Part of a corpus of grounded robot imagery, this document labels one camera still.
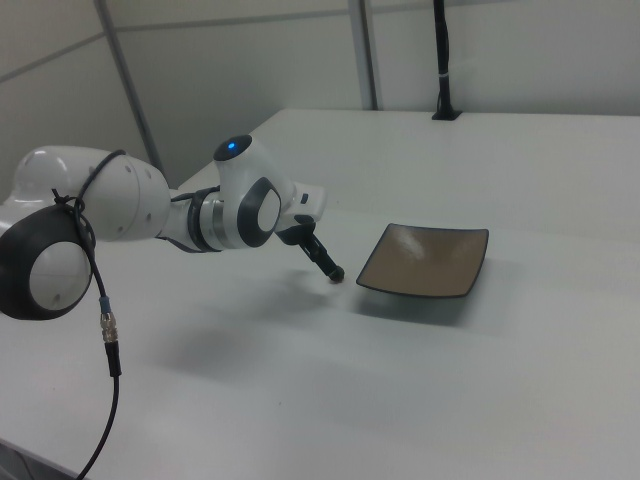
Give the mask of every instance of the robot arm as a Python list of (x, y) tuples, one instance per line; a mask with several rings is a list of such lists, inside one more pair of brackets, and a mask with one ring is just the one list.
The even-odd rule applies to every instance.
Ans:
[[(24, 319), (64, 315), (82, 299), (91, 269), (68, 213), (52, 192), (74, 197), (108, 152), (44, 147), (19, 164), (14, 189), (0, 206), (0, 311)], [(334, 281), (344, 277), (313, 235), (326, 194), (282, 175), (260, 143), (243, 135), (215, 152), (220, 187), (172, 199), (154, 167), (113, 159), (84, 196), (96, 238), (161, 238), (189, 252), (263, 245), (275, 232), (300, 245)]]

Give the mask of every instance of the white table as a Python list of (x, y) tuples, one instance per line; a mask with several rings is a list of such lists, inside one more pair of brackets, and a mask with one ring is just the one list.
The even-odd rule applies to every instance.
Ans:
[[(426, 119), (284, 111), (254, 132), (292, 177), (329, 187), (317, 233), (342, 285), (277, 240), (100, 245), (124, 374), (91, 478), (637, 478), (640, 203), (622, 200), (638, 195), (640, 121)], [(518, 145), (528, 157), (507, 158)], [(489, 227), (470, 296), (356, 286), (389, 222)], [(50, 322), (0, 318), (0, 437), (76, 471), (111, 399), (96, 296)]]

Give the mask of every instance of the white wall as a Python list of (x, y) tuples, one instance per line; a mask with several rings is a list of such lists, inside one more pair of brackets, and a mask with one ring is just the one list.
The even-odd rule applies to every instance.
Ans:
[(347, 0), (110, 0), (170, 185), (278, 110), (361, 109)]
[[(433, 110), (432, 2), (371, 0), (388, 110)], [(640, 115), (640, 1), (447, 0), (453, 103), (472, 112)]]
[(146, 159), (91, 0), (0, 2), (0, 202), (20, 159), (47, 144)]

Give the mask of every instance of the metal connector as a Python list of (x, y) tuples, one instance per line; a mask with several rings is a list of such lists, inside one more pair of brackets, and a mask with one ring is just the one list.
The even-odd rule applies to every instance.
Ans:
[(102, 339), (104, 340), (104, 343), (113, 343), (118, 341), (116, 317), (113, 313), (101, 314), (100, 326), (102, 327)]

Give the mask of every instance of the square plate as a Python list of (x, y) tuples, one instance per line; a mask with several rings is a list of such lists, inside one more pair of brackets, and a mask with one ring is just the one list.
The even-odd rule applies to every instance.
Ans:
[(356, 283), (429, 298), (466, 296), (484, 262), (489, 230), (449, 230), (390, 223)]

